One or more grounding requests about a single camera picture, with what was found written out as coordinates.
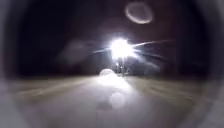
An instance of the road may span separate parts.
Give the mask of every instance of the road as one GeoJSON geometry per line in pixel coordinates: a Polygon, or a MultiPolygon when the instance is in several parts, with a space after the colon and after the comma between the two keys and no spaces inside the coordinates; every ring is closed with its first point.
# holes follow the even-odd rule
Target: road
{"type": "Polygon", "coordinates": [[[34,128],[175,128],[200,90],[180,83],[116,75],[29,80],[18,96],[34,128]]]}

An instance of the night sky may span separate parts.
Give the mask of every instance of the night sky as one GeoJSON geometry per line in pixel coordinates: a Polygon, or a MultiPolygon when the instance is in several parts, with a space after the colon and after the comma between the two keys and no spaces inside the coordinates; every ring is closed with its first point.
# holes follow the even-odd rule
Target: night sky
{"type": "Polygon", "coordinates": [[[158,41],[139,50],[160,70],[130,59],[133,74],[205,76],[209,45],[199,12],[191,1],[146,0],[154,19],[136,24],[124,13],[130,0],[33,0],[18,23],[16,70],[20,76],[98,74],[112,65],[108,52],[93,54],[114,37],[132,43],[158,41]]]}

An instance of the dark sky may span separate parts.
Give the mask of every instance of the dark sky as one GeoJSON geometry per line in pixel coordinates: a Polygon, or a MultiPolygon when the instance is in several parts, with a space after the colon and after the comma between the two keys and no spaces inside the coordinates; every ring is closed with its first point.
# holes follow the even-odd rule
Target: dark sky
{"type": "MultiPolygon", "coordinates": [[[[204,75],[208,69],[205,29],[194,5],[180,0],[147,0],[154,14],[139,25],[124,14],[129,0],[33,0],[18,29],[17,71],[20,75],[94,74],[110,67],[107,53],[92,51],[116,36],[132,42],[170,40],[141,50],[162,66],[161,74],[204,75]]],[[[132,68],[144,67],[135,64],[132,68]]]]}

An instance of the road surface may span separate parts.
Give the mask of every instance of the road surface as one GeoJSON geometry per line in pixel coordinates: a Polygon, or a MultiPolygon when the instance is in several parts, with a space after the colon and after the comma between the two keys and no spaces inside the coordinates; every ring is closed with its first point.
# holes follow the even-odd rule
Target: road surface
{"type": "Polygon", "coordinates": [[[115,75],[29,80],[18,97],[34,128],[175,128],[200,90],[180,83],[115,75]]]}

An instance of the bright light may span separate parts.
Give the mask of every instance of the bright light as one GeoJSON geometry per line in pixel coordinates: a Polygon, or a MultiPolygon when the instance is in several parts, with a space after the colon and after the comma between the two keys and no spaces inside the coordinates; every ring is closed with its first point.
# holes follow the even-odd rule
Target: bright light
{"type": "Polygon", "coordinates": [[[125,58],[134,55],[132,46],[128,44],[127,40],[122,38],[112,41],[110,49],[112,51],[113,59],[125,58]]]}

